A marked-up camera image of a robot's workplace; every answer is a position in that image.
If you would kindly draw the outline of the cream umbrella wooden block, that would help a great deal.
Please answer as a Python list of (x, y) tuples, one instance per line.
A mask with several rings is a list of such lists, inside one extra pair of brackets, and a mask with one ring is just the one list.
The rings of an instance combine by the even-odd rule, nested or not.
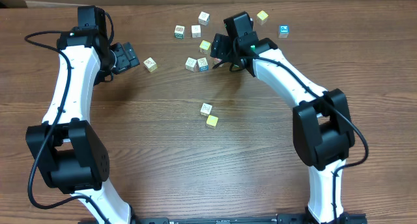
[(212, 106), (210, 104), (203, 103), (203, 105), (200, 109), (200, 114), (202, 114), (203, 116), (208, 117), (210, 115), (211, 110), (212, 110)]

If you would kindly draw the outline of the yellow top wooden block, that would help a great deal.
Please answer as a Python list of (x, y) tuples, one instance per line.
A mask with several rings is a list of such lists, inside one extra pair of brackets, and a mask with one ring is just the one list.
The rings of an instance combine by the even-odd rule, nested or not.
[(218, 123), (218, 117), (215, 117), (213, 115), (209, 115), (207, 117), (207, 121), (206, 121), (207, 127), (215, 129), (217, 123)]

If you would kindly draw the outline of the red top wooden block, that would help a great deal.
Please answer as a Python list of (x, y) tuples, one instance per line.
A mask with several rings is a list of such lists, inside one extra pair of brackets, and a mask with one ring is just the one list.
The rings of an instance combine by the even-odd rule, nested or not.
[(215, 67), (219, 67), (219, 66), (223, 66), (223, 62), (222, 62), (222, 60), (221, 60), (221, 59), (219, 59), (219, 58), (213, 58), (213, 63), (214, 63), (213, 68), (215, 68)]

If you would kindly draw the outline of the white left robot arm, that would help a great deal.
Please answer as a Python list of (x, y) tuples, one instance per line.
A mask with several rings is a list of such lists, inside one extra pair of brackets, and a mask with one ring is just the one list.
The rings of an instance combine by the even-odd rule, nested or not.
[(90, 124), (93, 88), (140, 64), (130, 43), (114, 43), (110, 15), (96, 6), (78, 7), (78, 24), (58, 31), (59, 55), (53, 98), (41, 124), (27, 129), (34, 157), (27, 185), (31, 204), (48, 210), (80, 201), (94, 223), (137, 223), (109, 178), (106, 147)]

